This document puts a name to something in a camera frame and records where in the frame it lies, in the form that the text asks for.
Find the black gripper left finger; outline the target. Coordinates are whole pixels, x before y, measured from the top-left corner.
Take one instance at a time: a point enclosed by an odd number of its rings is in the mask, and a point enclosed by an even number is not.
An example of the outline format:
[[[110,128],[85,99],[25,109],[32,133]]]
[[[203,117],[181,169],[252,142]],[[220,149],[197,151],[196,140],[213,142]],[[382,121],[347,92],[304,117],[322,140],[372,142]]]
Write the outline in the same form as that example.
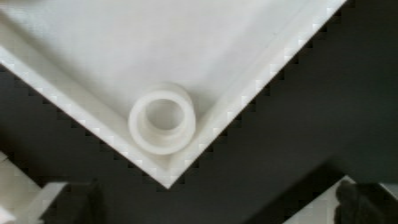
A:
[[[105,200],[96,181],[66,185],[41,221],[43,224],[105,224]]]

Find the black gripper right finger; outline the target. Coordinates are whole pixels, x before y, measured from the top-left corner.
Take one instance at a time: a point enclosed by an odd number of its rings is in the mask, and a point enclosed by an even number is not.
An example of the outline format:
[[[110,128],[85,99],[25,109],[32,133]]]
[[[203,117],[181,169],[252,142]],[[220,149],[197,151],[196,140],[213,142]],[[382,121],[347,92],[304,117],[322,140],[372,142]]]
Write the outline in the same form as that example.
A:
[[[334,224],[398,224],[398,199],[380,184],[343,181],[336,199]]]

